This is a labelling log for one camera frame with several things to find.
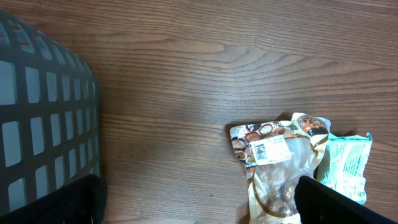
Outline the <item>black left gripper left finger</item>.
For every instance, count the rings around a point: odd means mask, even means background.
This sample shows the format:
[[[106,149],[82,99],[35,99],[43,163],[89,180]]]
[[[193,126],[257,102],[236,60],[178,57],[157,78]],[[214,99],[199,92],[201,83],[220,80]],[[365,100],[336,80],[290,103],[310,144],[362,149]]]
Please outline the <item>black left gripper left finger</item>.
[[[108,188],[88,174],[28,205],[1,217],[1,224],[102,224]]]

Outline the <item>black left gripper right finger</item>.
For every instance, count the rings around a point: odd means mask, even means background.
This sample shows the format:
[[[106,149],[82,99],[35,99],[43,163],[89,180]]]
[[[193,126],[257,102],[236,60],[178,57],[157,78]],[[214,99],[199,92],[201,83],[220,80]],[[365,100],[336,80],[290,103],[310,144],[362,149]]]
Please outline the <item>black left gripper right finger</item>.
[[[294,199],[302,223],[397,224],[307,176],[299,178]]]

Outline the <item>teal wipes pouch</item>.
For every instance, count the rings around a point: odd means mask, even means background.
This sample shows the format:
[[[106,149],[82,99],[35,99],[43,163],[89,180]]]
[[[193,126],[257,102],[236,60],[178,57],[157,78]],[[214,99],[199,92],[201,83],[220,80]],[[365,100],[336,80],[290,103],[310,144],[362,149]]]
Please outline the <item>teal wipes pouch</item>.
[[[364,170],[373,138],[329,134],[325,155],[318,165],[316,179],[323,185],[363,205],[366,203]]]

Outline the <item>brown white snack bag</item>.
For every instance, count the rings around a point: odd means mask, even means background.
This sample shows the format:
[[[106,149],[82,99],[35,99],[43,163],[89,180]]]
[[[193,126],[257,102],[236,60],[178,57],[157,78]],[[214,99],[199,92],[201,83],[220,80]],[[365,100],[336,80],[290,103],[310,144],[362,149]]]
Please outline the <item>brown white snack bag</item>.
[[[251,223],[300,223],[294,195],[302,176],[323,159],[330,120],[294,113],[290,120],[230,129],[234,155],[248,181]]]

